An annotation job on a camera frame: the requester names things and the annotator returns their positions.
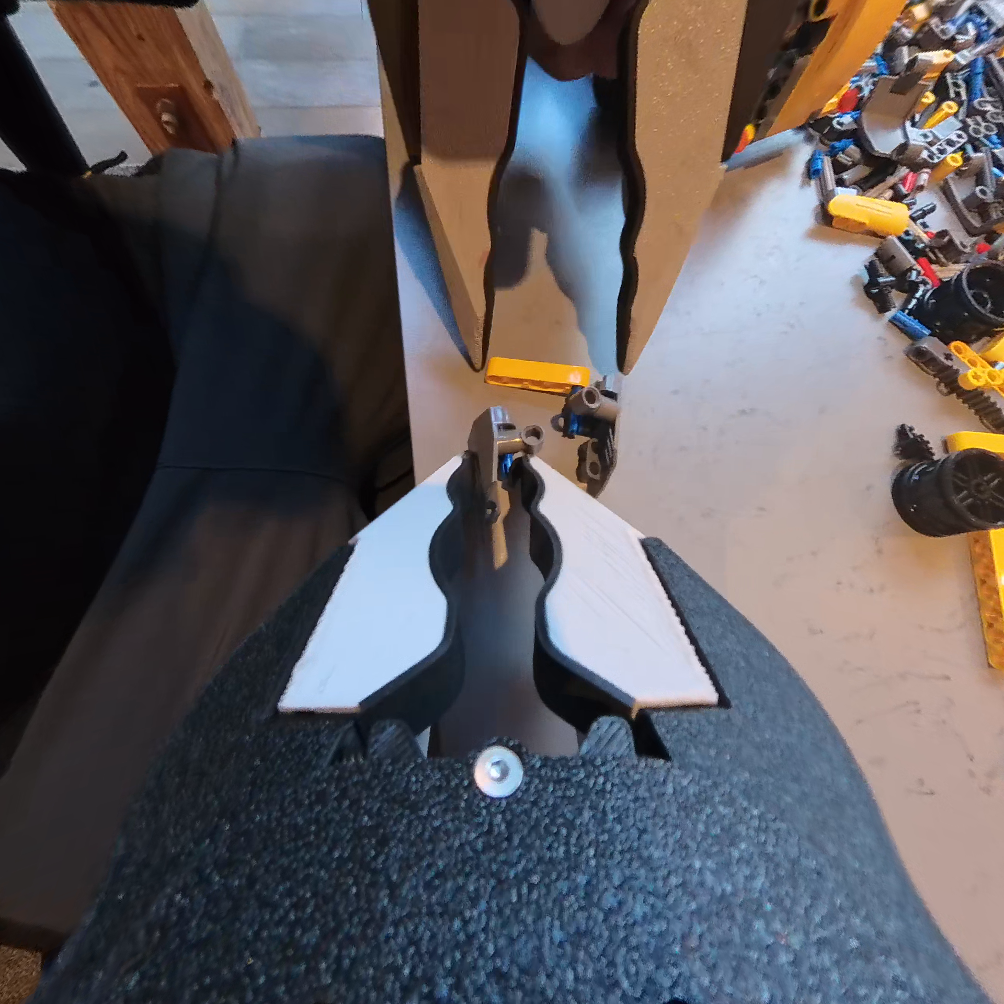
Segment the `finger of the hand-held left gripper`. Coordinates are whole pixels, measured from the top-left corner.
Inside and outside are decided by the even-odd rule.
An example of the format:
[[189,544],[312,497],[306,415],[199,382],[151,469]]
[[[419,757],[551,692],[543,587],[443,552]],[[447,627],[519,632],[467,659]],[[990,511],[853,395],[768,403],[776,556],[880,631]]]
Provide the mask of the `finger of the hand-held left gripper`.
[[745,1],[639,2],[621,35],[618,368],[637,365],[724,176]]
[[494,311],[493,212],[525,69],[518,4],[418,2],[418,60],[415,174],[457,330],[480,371]]

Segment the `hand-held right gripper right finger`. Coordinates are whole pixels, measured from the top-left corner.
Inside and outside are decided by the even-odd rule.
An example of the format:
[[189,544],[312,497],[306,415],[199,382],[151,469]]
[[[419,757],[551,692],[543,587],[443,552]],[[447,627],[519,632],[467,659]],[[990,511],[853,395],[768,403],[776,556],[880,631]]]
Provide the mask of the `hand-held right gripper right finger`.
[[564,718],[716,707],[719,692],[649,558],[645,537],[545,461],[524,462],[538,691]]

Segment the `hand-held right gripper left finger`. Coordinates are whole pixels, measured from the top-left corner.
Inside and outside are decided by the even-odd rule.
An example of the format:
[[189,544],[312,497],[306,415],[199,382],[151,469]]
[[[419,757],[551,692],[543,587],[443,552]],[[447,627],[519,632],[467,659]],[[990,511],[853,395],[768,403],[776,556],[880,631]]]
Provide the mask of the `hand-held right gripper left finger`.
[[448,484],[463,460],[451,458],[351,541],[279,713],[442,716],[454,702],[462,646],[433,545],[455,514]]

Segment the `small grey toy connector piece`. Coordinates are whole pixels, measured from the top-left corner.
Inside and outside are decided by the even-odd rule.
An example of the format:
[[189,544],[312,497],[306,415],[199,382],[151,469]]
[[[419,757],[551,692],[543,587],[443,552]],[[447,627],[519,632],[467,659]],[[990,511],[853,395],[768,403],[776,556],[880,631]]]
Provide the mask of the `small grey toy connector piece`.
[[467,454],[475,468],[476,511],[496,571],[508,561],[504,518],[510,506],[509,476],[516,461],[534,456],[543,442],[539,425],[518,427],[503,406],[486,408],[472,422]]

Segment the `grey toy plate with blue pins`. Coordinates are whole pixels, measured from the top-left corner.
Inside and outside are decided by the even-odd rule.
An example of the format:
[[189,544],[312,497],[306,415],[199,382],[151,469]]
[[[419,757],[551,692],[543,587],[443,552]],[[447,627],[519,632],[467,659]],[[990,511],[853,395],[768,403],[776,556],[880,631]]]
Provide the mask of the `grey toy plate with blue pins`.
[[619,458],[622,375],[605,374],[594,383],[573,385],[550,425],[578,443],[575,478],[598,498],[606,490]]

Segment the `short yellow toy beam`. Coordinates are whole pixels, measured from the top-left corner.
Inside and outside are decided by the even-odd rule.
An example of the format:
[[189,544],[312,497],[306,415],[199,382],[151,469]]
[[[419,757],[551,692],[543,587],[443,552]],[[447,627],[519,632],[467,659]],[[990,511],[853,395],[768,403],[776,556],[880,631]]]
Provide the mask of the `short yellow toy beam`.
[[591,383],[588,367],[521,358],[490,358],[484,383],[509,389],[566,396]]

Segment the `grey desk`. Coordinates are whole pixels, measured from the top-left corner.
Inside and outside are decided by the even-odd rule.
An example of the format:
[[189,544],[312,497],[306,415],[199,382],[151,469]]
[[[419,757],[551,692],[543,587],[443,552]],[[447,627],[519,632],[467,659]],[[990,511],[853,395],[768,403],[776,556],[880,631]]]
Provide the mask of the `grey desk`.
[[[413,455],[425,478],[492,401],[462,355],[417,179],[381,80]],[[526,72],[500,189],[491,352],[613,364],[621,170],[586,82]],[[1002,673],[965,539],[893,509],[900,423],[934,445],[972,416],[904,358],[859,289],[863,238],[817,221],[787,132],[724,174],[641,360],[602,501],[666,541],[810,685],[872,785],[931,913],[1002,1002]]]

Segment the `yellow toy vehicle model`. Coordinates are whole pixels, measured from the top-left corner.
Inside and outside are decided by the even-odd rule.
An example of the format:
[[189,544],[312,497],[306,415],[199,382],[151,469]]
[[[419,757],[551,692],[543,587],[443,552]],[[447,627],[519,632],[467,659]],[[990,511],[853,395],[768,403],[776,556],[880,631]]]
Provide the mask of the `yellow toy vehicle model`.
[[723,158],[799,129],[872,56],[904,1],[749,1]]

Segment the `yellow curved toy panel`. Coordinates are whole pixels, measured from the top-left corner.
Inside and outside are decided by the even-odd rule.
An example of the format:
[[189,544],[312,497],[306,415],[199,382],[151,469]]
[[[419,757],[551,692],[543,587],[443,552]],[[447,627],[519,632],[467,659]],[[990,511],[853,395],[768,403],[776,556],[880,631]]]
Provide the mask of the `yellow curved toy panel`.
[[910,230],[910,208],[891,200],[837,194],[825,205],[835,229],[875,237],[899,237]]

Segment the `pile of small toy parts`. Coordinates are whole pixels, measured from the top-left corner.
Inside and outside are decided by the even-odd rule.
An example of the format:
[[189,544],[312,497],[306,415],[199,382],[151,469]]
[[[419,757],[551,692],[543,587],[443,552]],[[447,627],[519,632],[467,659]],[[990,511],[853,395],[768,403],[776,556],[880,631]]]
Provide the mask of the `pile of small toy parts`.
[[[872,56],[810,127],[819,215],[837,194],[903,203],[910,230],[875,237],[863,293],[912,339],[928,292],[965,266],[1002,264],[1002,2],[906,5]],[[1002,361],[1002,329],[972,345]]]

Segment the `black toy wheel rim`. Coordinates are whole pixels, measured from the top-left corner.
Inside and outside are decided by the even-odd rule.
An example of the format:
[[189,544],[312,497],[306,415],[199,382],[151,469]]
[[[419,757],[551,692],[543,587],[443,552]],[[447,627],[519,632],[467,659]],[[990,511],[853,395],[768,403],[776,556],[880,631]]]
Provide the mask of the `black toy wheel rim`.
[[1003,327],[1003,265],[979,261],[965,266],[922,299],[918,320],[944,344],[972,345]]

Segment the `black spoked toy wheel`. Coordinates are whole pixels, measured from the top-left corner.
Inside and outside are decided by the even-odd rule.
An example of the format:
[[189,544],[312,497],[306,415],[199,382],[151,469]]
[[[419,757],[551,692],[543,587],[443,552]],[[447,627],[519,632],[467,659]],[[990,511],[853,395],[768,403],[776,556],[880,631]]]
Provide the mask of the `black spoked toy wheel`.
[[1003,527],[1003,460],[989,451],[971,448],[915,462],[897,473],[891,488],[897,514],[923,536]]

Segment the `black metal pole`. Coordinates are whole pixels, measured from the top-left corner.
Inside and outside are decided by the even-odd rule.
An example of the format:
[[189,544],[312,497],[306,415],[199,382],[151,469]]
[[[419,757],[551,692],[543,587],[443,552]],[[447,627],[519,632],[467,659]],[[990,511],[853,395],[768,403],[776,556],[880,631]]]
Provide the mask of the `black metal pole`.
[[1,139],[32,172],[77,178],[88,169],[5,12],[1,15]]

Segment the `wooden post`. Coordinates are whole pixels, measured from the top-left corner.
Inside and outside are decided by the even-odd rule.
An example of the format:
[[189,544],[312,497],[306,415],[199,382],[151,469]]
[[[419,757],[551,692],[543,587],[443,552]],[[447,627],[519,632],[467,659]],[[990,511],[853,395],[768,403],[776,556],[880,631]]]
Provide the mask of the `wooden post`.
[[49,2],[152,155],[219,153],[261,135],[205,2]]

